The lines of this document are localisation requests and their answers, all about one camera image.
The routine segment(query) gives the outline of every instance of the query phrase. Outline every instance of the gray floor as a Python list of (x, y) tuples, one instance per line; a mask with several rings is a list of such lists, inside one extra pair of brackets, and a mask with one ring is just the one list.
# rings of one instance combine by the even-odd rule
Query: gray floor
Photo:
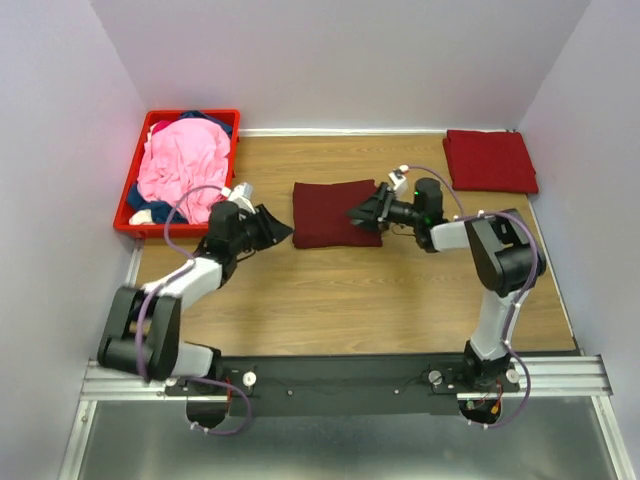
[[(519, 400), (507, 400), (506, 410)], [(615, 478), (589, 398), (532, 399), (499, 430), (429, 415), (259, 418), (231, 438), (188, 428), (184, 404), (98, 406), (82, 479)]]

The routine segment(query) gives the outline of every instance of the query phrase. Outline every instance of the dark blue cloth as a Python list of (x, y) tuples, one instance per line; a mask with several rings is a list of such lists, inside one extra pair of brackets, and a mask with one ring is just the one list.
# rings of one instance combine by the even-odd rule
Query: dark blue cloth
[(224, 130), (224, 132), (227, 135), (229, 135), (229, 138), (231, 138), (231, 135), (233, 134), (233, 127), (230, 127), (229, 125), (227, 125), (224, 122), (221, 122), (217, 118), (210, 117), (206, 113), (202, 113), (199, 110), (187, 110), (186, 112), (182, 112), (182, 115), (180, 115), (179, 119), (183, 119), (183, 118), (204, 118), (205, 120), (211, 120), (213, 123), (220, 125)]
[[(134, 183), (127, 194), (127, 203), (136, 211), (151, 210), (151, 219), (153, 223), (165, 223), (171, 213), (171, 205), (167, 202), (147, 202), (138, 191), (138, 184)], [(176, 212), (171, 223), (188, 223), (180, 212)]]

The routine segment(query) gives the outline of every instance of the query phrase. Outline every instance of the white wall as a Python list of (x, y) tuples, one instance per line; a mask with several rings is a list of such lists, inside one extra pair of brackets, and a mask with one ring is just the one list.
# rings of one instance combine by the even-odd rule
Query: white wall
[(243, 127), (515, 127), (588, 0), (92, 0), (148, 107)]
[(601, 353), (640, 472), (640, 4), (593, 0), (521, 129), (579, 344)]
[(86, 0), (0, 2), (0, 477), (57, 478), (131, 243), (111, 221), (144, 109)]

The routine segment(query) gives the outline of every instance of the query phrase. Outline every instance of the robotic arm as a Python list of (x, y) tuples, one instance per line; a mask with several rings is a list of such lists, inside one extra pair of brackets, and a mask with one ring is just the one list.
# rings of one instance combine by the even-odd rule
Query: robotic arm
[[(470, 248), (478, 277), (485, 287), (478, 326), (465, 347), (465, 368), (457, 372), (467, 388), (481, 390), (494, 384), (510, 365), (505, 340), (511, 335), (520, 306), (529, 294), (521, 294), (533, 266), (531, 252), (536, 251), (536, 278), (546, 269), (541, 250), (532, 249), (518, 224), (516, 210), (502, 212), (505, 217), (484, 215), (449, 222), (443, 216), (440, 182), (421, 178), (415, 183), (413, 203), (398, 200), (407, 188), (403, 166), (389, 174), (391, 185), (381, 183), (374, 195), (351, 209), (354, 225), (369, 230), (386, 230), (391, 223), (413, 228), (416, 243), (429, 253)], [(446, 379), (455, 385), (456, 379)]]
[(233, 191), (223, 191), (228, 199), (211, 209), (208, 233), (200, 241), (193, 260), (140, 288), (124, 285), (118, 289), (100, 341), (100, 365), (138, 373), (137, 348), (131, 329), (133, 325), (142, 328), (137, 325), (142, 302), (150, 292), (163, 286), (152, 299), (146, 315), (150, 324), (143, 348), (149, 378), (220, 379), (220, 350), (180, 342), (180, 316), (204, 295), (226, 284), (237, 267), (239, 255), (277, 245), (293, 232), (264, 205), (254, 207), (251, 193), (252, 187), (246, 183)]

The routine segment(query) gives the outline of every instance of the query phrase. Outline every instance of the dark red fabric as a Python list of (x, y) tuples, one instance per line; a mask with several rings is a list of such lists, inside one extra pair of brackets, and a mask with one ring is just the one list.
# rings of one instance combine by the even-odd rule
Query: dark red fabric
[(293, 245), (296, 248), (381, 247), (379, 232), (351, 225), (346, 213), (375, 191), (373, 180), (333, 185), (296, 182), (293, 187)]
[(538, 193), (536, 171), (519, 133), (449, 130), (442, 145), (456, 190)]

